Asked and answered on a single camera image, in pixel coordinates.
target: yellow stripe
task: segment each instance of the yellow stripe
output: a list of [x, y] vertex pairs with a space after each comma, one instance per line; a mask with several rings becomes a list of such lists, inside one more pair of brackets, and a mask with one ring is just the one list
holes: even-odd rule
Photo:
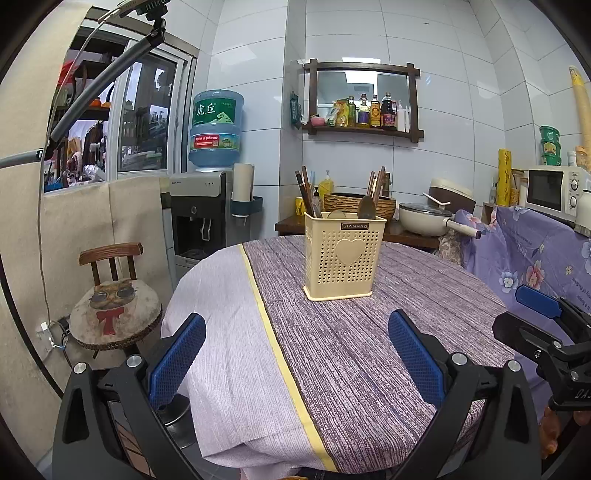
[[287, 366], [287, 362], [283, 357], [283, 352], [281, 351], [281, 347], [279, 347], [279, 343], [277, 342], [277, 338], [275, 337], [275, 332], [273, 332], [273, 327], [271, 326], [271, 321], [269, 320], [269, 316], [267, 315], [265, 304], [262, 301], [261, 293], [259, 292], [258, 287], [256, 286], [255, 276], [252, 272], [252, 267], [248, 259], [248, 256], [246, 255], [246, 252], [242, 244], [240, 244], [239, 247], [240, 252], [242, 253], [242, 258], [244, 259], [244, 264], [246, 265], [248, 280], [251, 283], [252, 292], [254, 293], [256, 304], [261, 314], [262, 323], [265, 326], [265, 331], [267, 332], [267, 338], [269, 339], [271, 349], [275, 354], [277, 365], [279, 366], [279, 370], [281, 371], [281, 375], [283, 376], [283, 380], [285, 382], [285, 385], [287, 386], [287, 390], [290, 393], [291, 401], [294, 404], [295, 410], [300, 418], [301, 424], [304, 427], [304, 431], [306, 432], [306, 435], [310, 442], [310, 446], [314, 450], [314, 453], [322, 461], [324, 469], [330, 472], [336, 472], [337, 469], [335, 467], [335, 463], [326, 451], [326, 448], [324, 448], [322, 439], [320, 438], [320, 435], [318, 434], [318, 431], [316, 430], [316, 427], [314, 426], [314, 423], [310, 418], [308, 409], [304, 404], [304, 400], [300, 395], [300, 390], [297, 388], [296, 381], [291, 375], [290, 369]]

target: stacked green containers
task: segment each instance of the stacked green containers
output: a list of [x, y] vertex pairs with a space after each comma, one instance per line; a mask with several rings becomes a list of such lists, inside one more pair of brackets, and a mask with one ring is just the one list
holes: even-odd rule
[[561, 165], [560, 159], [560, 132], [553, 127], [543, 125], [540, 127], [542, 136], [542, 164]]

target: wooden chair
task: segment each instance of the wooden chair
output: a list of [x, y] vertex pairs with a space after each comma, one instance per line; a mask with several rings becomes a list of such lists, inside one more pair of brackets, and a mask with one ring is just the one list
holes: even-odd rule
[[[152, 331], [162, 318], [156, 292], [137, 279], [134, 257], [144, 252], [142, 244], [107, 245], [85, 250], [79, 264], [90, 264], [95, 281], [70, 315], [70, 333], [90, 350], [121, 348], [137, 353], [135, 344]], [[115, 258], [127, 257], [130, 278], [119, 279]], [[101, 282], [97, 262], [109, 259], [112, 281]]]

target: tablecloth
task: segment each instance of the tablecloth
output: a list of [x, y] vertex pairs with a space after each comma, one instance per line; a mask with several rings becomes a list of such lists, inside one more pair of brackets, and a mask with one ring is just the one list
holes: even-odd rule
[[[510, 312], [572, 345], [556, 322], [517, 303], [515, 290], [529, 285], [547, 295], [564, 297], [591, 313], [591, 238], [519, 206], [497, 207], [490, 225], [464, 210], [456, 213], [456, 221], [482, 231], [478, 240], [463, 238], [465, 269], [484, 281]], [[516, 359], [524, 366], [539, 419], [550, 398], [550, 387], [535, 373], [535, 363], [522, 355]]]
[[[303, 284], [303, 236], [248, 242], [185, 275], [164, 319], [163, 335], [190, 312], [206, 319], [186, 377], [197, 439], [204, 458], [246, 468], [249, 479], [295, 466], [369, 472], [406, 458], [434, 408], [388, 339], [396, 308], [477, 363], [513, 356], [491, 331], [503, 303], [434, 255], [382, 244], [370, 297], [310, 302]], [[474, 403], [465, 429], [480, 408]]]

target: microwave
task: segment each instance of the microwave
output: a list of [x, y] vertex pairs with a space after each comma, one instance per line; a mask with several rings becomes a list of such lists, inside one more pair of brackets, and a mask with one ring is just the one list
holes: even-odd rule
[[538, 166], [529, 170], [525, 207], [567, 223], [575, 223], [583, 190], [591, 176], [580, 167]]

